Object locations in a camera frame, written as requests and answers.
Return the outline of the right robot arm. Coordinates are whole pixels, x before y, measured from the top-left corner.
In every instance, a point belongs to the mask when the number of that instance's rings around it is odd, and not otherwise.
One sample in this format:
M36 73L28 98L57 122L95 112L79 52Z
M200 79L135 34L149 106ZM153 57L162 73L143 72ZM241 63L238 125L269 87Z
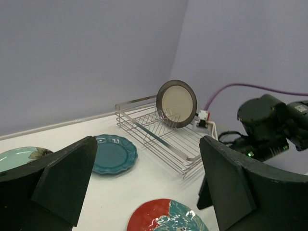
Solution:
M225 131L225 135L237 134L239 138L225 141L229 148L258 161L266 161L289 149L289 142L297 151L308 148L308 102L285 104L265 94L246 101L238 109L237 119L246 134Z

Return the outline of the red plate with teal flower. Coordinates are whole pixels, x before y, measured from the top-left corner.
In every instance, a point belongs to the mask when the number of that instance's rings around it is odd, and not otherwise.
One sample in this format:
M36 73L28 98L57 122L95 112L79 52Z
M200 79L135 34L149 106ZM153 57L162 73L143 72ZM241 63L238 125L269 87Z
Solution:
M127 231L207 231L201 218L172 199L155 199L140 205L130 216Z

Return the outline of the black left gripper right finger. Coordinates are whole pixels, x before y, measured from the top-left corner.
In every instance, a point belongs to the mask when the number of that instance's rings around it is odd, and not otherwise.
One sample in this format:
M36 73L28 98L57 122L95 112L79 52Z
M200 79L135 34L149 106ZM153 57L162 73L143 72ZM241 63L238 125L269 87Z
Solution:
M221 231L305 231L308 178L255 160L204 136L197 208L212 206Z

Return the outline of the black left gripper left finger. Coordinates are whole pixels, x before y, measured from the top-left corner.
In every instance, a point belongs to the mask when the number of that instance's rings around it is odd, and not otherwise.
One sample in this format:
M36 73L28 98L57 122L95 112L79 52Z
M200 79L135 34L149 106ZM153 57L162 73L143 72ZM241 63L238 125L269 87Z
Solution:
M2 231L70 231L77 226L97 152L87 136L37 160L0 169Z

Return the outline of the cream plate with metallic rim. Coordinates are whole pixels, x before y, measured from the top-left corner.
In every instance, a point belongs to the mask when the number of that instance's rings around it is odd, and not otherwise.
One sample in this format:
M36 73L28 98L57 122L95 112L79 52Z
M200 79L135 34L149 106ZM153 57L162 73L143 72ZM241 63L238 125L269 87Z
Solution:
M195 117L197 98L187 83L170 80L163 84L157 93L156 109L168 127L183 128Z

